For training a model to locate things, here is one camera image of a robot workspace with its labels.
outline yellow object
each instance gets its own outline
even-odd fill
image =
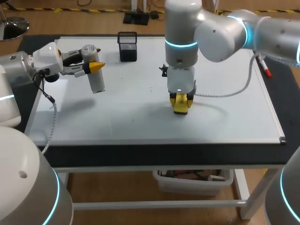
[[[81,9],[81,8],[6,8],[4,10],[10,11],[54,11],[55,13],[61,11],[77,11],[77,12],[92,12],[92,13],[125,13],[131,10],[127,9]],[[231,13],[236,10],[217,10],[216,14],[223,15],[224,13]],[[160,14],[164,14],[165,11],[158,10]],[[267,9],[267,10],[256,10],[255,13],[300,13],[300,9]]]
[[[60,51],[58,50],[58,48],[56,49],[58,56],[61,58],[61,54]]]
[[[188,101],[187,101],[187,106],[188,106],[189,108],[192,106],[192,104],[193,104],[193,100],[188,100]]]
[[[99,69],[101,69],[103,66],[105,66],[105,63],[103,62],[90,62],[90,72],[92,74],[96,73]]]
[[[188,113],[188,98],[186,94],[176,94],[174,113],[186,115]]]
[[[174,105],[175,105],[175,99],[174,98],[170,98],[170,102],[171,102],[171,105],[174,107]]]

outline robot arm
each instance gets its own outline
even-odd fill
[[[165,21],[167,84],[177,114],[187,114],[193,101],[198,48],[213,62],[246,48],[300,64],[300,21],[260,17],[247,10],[218,16],[204,10],[200,0],[167,0]]]

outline red marker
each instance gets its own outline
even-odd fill
[[[272,77],[272,74],[271,74],[271,72],[269,71],[269,68],[267,67],[267,65],[266,65],[266,63],[264,62],[264,60],[262,59],[262,57],[261,57],[261,56],[258,56],[258,60],[259,60],[259,62],[260,62],[260,64],[261,64],[262,68],[264,69],[264,72],[265,72],[267,78],[271,78],[271,77]]]

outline plastic storage bin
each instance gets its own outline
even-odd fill
[[[159,190],[164,192],[183,193],[191,195],[217,195],[223,187],[233,182],[233,170],[222,170],[220,176],[225,181],[185,180],[170,177],[162,177],[160,171],[153,171],[153,177],[157,179]]]

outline white table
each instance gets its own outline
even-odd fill
[[[257,63],[254,63],[253,79],[249,88],[242,94],[227,98],[227,99],[195,99],[195,102],[199,101],[204,106],[209,107],[197,108],[194,106],[189,110],[186,117],[179,117],[172,113],[172,109],[168,102],[168,93],[166,90],[166,79],[157,76],[160,72],[157,67],[164,63],[164,39],[161,37],[151,38],[139,38],[138,39],[138,61],[133,64],[122,64],[123,71],[134,70],[134,73],[126,74],[126,77],[122,79],[122,82],[116,82],[116,79],[121,79],[120,75],[116,73],[116,69],[120,62],[118,61],[118,46],[116,44],[115,37],[103,37],[103,38],[71,38],[66,37],[58,41],[58,47],[62,52],[70,51],[74,48],[80,49],[84,44],[94,44],[99,46],[102,51],[99,54],[100,60],[106,63],[103,69],[106,91],[99,95],[93,95],[89,90],[89,84],[87,77],[75,79],[73,77],[63,77],[57,82],[52,84],[46,84],[47,93],[53,95],[56,98],[59,108],[59,121],[57,123],[57,129],[52,139],[52,146],[56,145],[86,145],[92,144],[129,144],[129,143],[162,143],[162,139],[167,143],[178,143],[179,135],[183,136],[180,142],[185,143],[272,143],[280,144],[279,138],[284,136],[280,123],[276,116],[275,110],[272,106],[272,102],[264,85],[262,76],[259,72]],[[148,67],[141,73],[139,65],[145,62],[143,56],[148,54],[148,59],[153,67]],[[243,50],[238,52],[231,59],[219,63],[212,64],[205,60],[203,56],[199,55],[198,64],[195,66],[199,77],[199,91],[203,93],[214,92],[217,94],[224,94],[227,92],[236,91],[244,84],[247,79],[248,61],[252,53]],[[147,80],[146,75],[152,75],[150,80]],[[194,135],[192,138],[188,138],[184,133],[177,132],[174,127],[171,129],[173,132],[167,133],[162,131],[162,139],[153,133],[153,138],[143,138],[148,130],[143,130],[141,124],[134,123],[128,132],[119,132],[122,127],[128,127],[129,121],[139,121],[147,119],[143,117],[143,110],[136,110],[134,118],[129,120],[126,114],[126,103],[130,103],[130,109],[135,108],[136,103],[130,100],[130,96],[134,95],[131,91],[140,87],[139,93],[143,97],[139,98],[138,104],[141,106],[149,104],[151,99],[151,109],[149,119],[152,120],[151,124],[156,122],[159,126],[158,118],[163,116],[163,120],[159,120],[160,123],[170,122],[172,124],[184,127],[186,124],[196,124],[195,128],[200,128],[198,132],[190,130],[190,135]],[[115,99],[118,99],[118,95],[122,98],[118,101],[122,107],[120,111],[123,111],[123,115],[127,115],[127,120],[122,120],[125,124],[121,123],[117,114],[113,114],[113,105],[105,102],[106,99],[114,95]],[[53,112],[49,110],[49,103],[43,97],[36,99],[36,108],[33,109],[29,123],[27,125],[25,133],[35,142],[37,145],[43,145],[46,141],[45,135],[50,132]],[[82,109],[71,107],[71,111],[64,109],[66,105],[77,105],[82,100],[93,99],[91,105],[84,105]],[[157,109],[163,108],[166,111],[158,111]],[[247,120],[243,120],[240,116],[247,117]],[[95,131],[98,129],[98,124],[101,124],[102,129],[99,130],[101,135],[96,136]],[[227,127],[227,130],[236,132],[223,132],[222,128]],[[150,126],[150,130],[156,130],[156,126]],[[206,138],[200,138],[197,134],[206,135]],[[181,165],[181,166],[101,166],[101,167],[64,167],[55,168],[59,173],[61,179],[66,183],[68,180],[68,173],[84,173],[84,172],[109,172],[109,171],[152,171],[152,170],[166,170],[166,169],[234,169],[234,182],[236,184],[239,200],[224,200],[224,201],[160,201],[160,202],[96,202],[96,203],[74,203],[75,210],[96,210],[96,209],[133,209],[133,208],[201,208],[201,207],[242,207],[241,216],[243,219],[250,219],[260,207],[263,202],[264,194],[269,187],[270,182],[274,178],[274,175],[278,171],[281,165]],[[242,168],[270,168],[263,179],[260,181],[252,195],[249,195],[246,179]]]

